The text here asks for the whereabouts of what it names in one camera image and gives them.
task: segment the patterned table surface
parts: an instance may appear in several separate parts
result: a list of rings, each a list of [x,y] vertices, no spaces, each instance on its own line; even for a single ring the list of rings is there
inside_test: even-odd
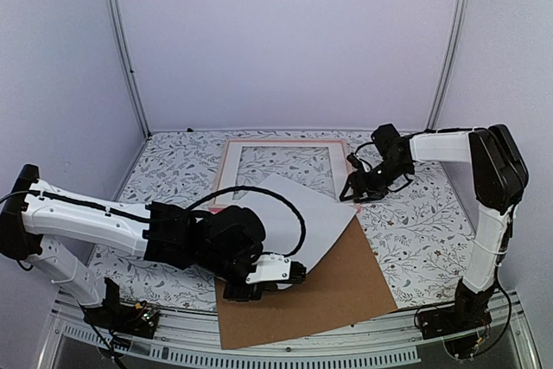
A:
[[[186,207],[213,190],[226,139],[232,137],[340,138],[355,149],[370,139],[370,133],[158,133],[148,142],[120,200],[157,200]],[[365,159],[378,163],[374,148],[361,151]],[[258,184],[271,173],[334,194],[327,149],[249,148],[242,153],[237,183]],[[363,205],[358,217],[399,308],[453,299],[455,285],[470,258],[474,233],[439,163],[417,163],[416,179],[410,186],[382,201]],[[92,254],[90,266],[97,276],[118,283],[125,299],[145,299],[171,308],[216,310],[213,276],[200,267],[177,270],[102,245]]]

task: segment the perforated metal strip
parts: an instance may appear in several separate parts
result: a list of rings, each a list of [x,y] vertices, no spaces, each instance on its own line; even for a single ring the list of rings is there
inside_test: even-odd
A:
[[[103,347],[99,337],[86,326],[65,322],[65,336],[83,341],[96,347]],[[353,369],[386,368],[417,363],[416,347],[402,347],[377,353],[348,354],[325,357],[262,357],[240,356],[238,354],[206,353],[179,347],[137,342],[135,340],[126,354],[168,364],[199,369]]]

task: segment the white wall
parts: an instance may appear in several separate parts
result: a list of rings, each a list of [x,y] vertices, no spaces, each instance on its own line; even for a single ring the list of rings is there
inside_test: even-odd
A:
[[[504,123],[530,171],[500,277],[516,286],[543,367],[553,367],[552,0],[469,0],[440,126]],[[454,185],[474,208],[470,172],[450,166]]]
[[[0,195],[32,162],[60,187],[110,199],[141,137],[105,0],[0,0],[0,62]],[[56,291],[7,258],[0,269],[0,367],[25,369]]]
[[[421,129],[454,0],[120,0],[152,130]]]

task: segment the brown cardboard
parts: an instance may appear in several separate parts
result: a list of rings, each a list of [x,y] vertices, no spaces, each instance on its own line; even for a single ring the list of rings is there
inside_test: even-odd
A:
[[[223,349],[295,339],[397,310],[357,217],[301,285],[266,292],[259,302],[228,302],[225,283],[215,286]]]

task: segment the floral pattern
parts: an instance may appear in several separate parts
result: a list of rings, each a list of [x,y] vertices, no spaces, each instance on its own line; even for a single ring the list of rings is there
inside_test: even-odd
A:
[[[226,139],[232,137],[339,138],[355,149],[370,140],[370,133],[158,133],[149,140],[121,201],[157,200],[182,207],[193,203],[212,190]],[[267,175],[278,173],[334,195],[325,151],[309,147],[246,148],[238,167],[237,183],[258,184]],[[372,147],[363,148],[361,155],[373,164],[378,163],[378,152]],[[440,163],[417,163],[413,183],[401,192],[388,194],[382,201],[363,205],[358,217],[399,308],[453,298],[470,258],[474,233]],[[90,266],[97,276],[111,277],[118,283],[126,299],[145,299],[172,308],[216,310],[213,276],[200,267],[177,270],[102,245],[96,247]]]

